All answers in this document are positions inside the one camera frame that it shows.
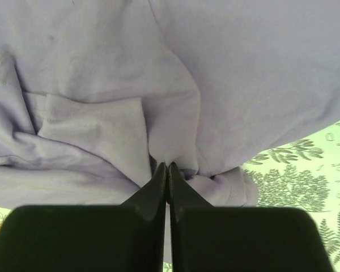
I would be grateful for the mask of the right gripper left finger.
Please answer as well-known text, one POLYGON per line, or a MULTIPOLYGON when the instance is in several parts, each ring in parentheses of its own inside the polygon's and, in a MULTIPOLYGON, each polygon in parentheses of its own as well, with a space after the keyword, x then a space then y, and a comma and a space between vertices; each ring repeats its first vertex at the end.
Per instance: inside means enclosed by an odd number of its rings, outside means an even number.
POLYGON ((161 271, 167 167, 121 205, 21 206, 0 227, 0 271, 161 271))

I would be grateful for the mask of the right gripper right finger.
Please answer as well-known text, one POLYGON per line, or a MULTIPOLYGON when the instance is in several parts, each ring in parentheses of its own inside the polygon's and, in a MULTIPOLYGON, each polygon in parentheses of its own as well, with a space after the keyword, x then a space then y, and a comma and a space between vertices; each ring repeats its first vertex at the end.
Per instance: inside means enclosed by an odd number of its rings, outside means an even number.
POLYGON ((215 207, 168 168, 174 271, 333 270, 313 219, 288 207, 215 207))

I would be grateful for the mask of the purple t shirt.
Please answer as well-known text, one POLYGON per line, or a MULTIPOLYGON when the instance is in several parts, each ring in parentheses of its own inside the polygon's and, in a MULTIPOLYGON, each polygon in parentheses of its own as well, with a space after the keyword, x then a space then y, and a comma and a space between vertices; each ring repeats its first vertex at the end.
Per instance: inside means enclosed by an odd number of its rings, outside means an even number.
POLYGON ((241 165, 340 120, 340 1, 0 1, 0 207, 118 204, 176 163, 241 165))

